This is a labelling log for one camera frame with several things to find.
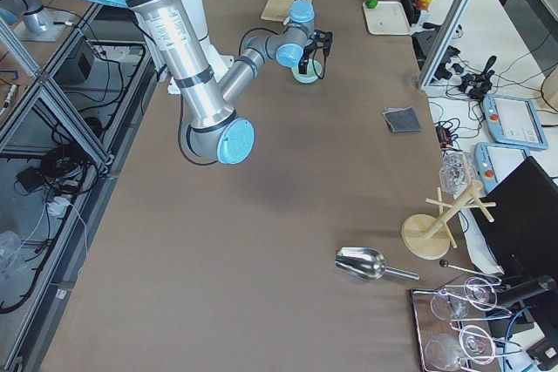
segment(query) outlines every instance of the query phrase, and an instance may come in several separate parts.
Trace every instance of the metal frame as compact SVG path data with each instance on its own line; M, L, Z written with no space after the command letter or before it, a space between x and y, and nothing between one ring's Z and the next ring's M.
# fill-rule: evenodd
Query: metal frame
M439 63L447 50L447 46L450 44L450 40L457 29L459 20L470 2L471 0L453 0L452 6L447 13L446 20L442 24L439 34L434 40L432 49L422 67L422 71L418 76L417 86L420 90L424 90L432 81L434 73L436 69L438 69Z

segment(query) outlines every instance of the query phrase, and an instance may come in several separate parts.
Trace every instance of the white table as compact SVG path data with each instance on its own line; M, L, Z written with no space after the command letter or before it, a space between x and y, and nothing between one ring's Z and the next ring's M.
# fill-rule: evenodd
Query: white table
M428 22L433 24L442 24L446 13L449 10L453 0L433 0L431 4L431 15ZM497 57L493 69L496 75L492 77L493 89L500 95L506 95L517 98L536 98L540 93L536 90L541 87L544 80L540 67L534 61L533 56L529 53L529 49L521 39L520 34L514 27L514 24L500 5L498 0L472 0L467 8L464 16L460 21L463 27L463 34L459 38L454 38L450 45L461 50L460 58L468 62L472 68L481 71L488 58L492 55ZM511 68L503 77L513 81L521 82L525 79L535 77L528 80L523 85L534 90L529 90L518 85L510 85L510 82L499 79L498 74L506 71L509 66ZM460 83L459 78L452 78L449 85ZM469 116L469 105L465 101L450 100L445 97L447 82L438 82L437 86L428 86L425 93L430 98L430 102L440 105L441 109L436 105L431 105L432 119L434 122L439 120L448 120L449 118L459 118L463 126L476 127L477 122L472 121ZM450 91L451 94L459 93L457 89ZM535 108L540 108L534 101ZM558 116L551 115L547 112L537 112L542 124L558 123ZM463 137L472 137L475 131L459 130L458 134ZM558 176L558 130L549 128L545 130L549 148L542 152L531 151L531 155L541 164L550 176ZM479 135L472 139L459 139L458 146L465 152L473 152L474 146L481 142L494 142L491 138L486 123L483 124L479 131ZM486 254L480 249L484 244L484 239L480 235L480 230L474 221L473 216L464 211L469 228L466 232L466 241L471 260L475 265L486 269L488 272L495 271L493 260L487 258ZM538 326L535 325L533 330L515 335L513 340L519 342L528 348L533 343L541 339L542 333Z

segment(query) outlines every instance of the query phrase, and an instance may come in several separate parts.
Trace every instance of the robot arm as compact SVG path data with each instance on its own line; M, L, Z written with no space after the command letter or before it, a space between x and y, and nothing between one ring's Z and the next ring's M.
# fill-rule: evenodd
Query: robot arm
M254 128L237 118L235 99L267 60L297 65L313 31L311 4L298 1L285 32L252 38L218 85L181 0L89 1L129 8L144 18L190 111L180 141L198 156L225 164L243 161L254 143Z
M0 17L12 25L23 17L29 32L38 34L52 28L51 13L41 0L0 0Z

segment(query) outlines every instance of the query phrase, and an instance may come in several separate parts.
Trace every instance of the table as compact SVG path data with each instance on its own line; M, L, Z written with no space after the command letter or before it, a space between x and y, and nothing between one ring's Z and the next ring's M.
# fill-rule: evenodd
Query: table
M221 53L280 29L259 20L266 1L204 0ZM367 34L362 2L314 0L334 32L326 80L270 63L238 100L256 129L241 165L189 165L179 99L155 92L40 370L418 370L408 290L457 274L399 229L436 213L441 157L411 39ZM423 131L390 133L388 106L413 106ZM463 266L458 242L448 259ZM422 279L353 279L334 266L342 246Z
M442 24L453 0L434 0L430 9L431 16L429 22ZM529 53L528 47L521 39L520 34L514 24L500 5L498 0L472 0L464 16L460 21L463 27L462 37L456 37L450 45L460 49L460 58L469 62L475 69L482 69L491 55L497 56L494 64L496 76L492 77L494 88L492 92L500 95L517 98L536 98L540 96L537 90L541 87L544 76L539 74L541 69ZM529 80L524 87L510 84L506 80L499 79L498 74L510 68L504 77L513 81ZM459 83L459 78L452 78L450 85ZM429 100L443 107L443 114L439 108L432 107L432 118L434 122L438 120L448 120L449 118L460 118L464 126L474 127L475 123L468 117L469 108L466 102L448 100L444 98L447 83L439 82L438 86L431 85L426 87ZM538 112L538 117L542 124L556 124L557 117L546 112ZM458 147L466 152L473 153L473 148L478 142L493 142L488 133L486 124L475 135L475 131L459 131L462 136L473 136L469 139L460 139ZM549 148L545 151L531 151L531 155L541 164L550 176L558 175L558 131L555 128L545 130ZM480 230L474 221L473 216L467 210L463 212L468 223L466 232L467 249L471 260L475 266L483 269L486 273L499 271L495 266L492 256L486 250L484 238L480 235ZM530 347L542 337L542 332L536 326L533 330L514 335L513 340L522 344L525 348Z

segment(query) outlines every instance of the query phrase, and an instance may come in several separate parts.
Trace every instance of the metal scoop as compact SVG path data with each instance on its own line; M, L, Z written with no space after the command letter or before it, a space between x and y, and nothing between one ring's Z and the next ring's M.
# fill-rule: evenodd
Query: metal scoop
M386 266L384 255L369 247L342 247L335 257L335 266L366 281L380 279L384 274L420 279L413 272Z

